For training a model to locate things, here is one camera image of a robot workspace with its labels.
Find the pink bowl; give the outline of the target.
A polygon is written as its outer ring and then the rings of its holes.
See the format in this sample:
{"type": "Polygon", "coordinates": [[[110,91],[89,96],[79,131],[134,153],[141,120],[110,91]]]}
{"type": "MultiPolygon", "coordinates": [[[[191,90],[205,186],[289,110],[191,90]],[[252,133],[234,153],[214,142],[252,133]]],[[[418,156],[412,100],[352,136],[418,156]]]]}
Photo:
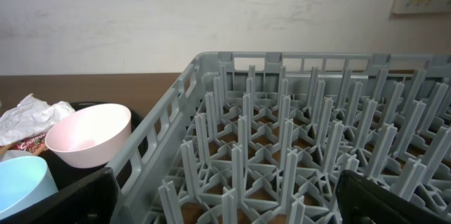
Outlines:
{"type": "Polygon", "coordinates": [[[108,163],[131,135],[131,111],[121,104],[98,104],[70,114],[55,124],[45,144],[74,168],[108,163]]]}

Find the light blue cup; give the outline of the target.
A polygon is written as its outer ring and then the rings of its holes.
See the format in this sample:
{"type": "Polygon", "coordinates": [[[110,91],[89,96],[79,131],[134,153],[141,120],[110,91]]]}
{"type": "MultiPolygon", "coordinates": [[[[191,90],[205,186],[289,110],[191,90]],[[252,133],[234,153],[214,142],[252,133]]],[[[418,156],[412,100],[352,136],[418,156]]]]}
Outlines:
{"type": "Polygon", "coordinates": [[[47,162],[21,156],[1,162],[1,219],[58,192],[47,162]]]}

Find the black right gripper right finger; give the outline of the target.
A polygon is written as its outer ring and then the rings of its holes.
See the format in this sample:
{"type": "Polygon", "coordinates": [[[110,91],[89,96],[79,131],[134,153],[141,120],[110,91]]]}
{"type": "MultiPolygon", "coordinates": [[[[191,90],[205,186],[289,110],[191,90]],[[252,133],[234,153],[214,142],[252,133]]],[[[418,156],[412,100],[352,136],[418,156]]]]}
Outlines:
{"type": "Polygon", "coordinates": [[[344,224],[448,223],[351,170],[341,172],[335,188],[344,224]]]}

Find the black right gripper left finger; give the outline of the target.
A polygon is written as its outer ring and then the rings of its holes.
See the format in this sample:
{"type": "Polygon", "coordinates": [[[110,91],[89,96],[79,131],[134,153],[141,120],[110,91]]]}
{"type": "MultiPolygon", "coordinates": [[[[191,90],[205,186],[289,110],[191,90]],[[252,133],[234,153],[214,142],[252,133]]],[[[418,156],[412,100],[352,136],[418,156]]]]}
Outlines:
{"type": "Polygon", "coordinates": [[[1,223],[109,223],[117,201],[118,187],[113,169],[104,167],[1,223]]]}

